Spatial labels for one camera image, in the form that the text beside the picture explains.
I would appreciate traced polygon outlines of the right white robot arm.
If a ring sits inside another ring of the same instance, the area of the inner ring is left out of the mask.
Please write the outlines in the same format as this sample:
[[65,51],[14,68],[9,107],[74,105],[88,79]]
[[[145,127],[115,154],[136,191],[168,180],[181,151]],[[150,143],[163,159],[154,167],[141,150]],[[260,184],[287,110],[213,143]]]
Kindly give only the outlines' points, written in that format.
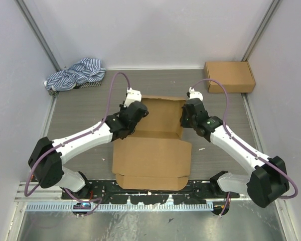
[[211,193],[222,198],[228,192],[244,194],[259,207],[265,208],[289,191],[286,166],[282,158],[273,158],[247,144],[217,116],[209,116],[199,98],[186,101],[182,107],[181,126],[192,128],[198,136],[219,147],[246,171],[235,175],[221,171],[213,176]]

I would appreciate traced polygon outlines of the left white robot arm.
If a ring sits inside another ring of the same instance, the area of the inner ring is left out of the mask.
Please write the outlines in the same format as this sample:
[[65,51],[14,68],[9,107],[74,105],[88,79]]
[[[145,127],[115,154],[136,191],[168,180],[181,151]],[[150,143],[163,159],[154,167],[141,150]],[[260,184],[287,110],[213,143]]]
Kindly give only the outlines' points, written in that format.
[[38,140],[29,160],[31,176],[41,188],[58,186],[78,199],[86,199],[92,192],[91,184],[80,171],[74,172],[64,165],[75,156],[94,147],[124,139],[134,133],[137,124],[148,115],[147,107],[140,101],[120,107],[96,125],[74,135],[49,140]]

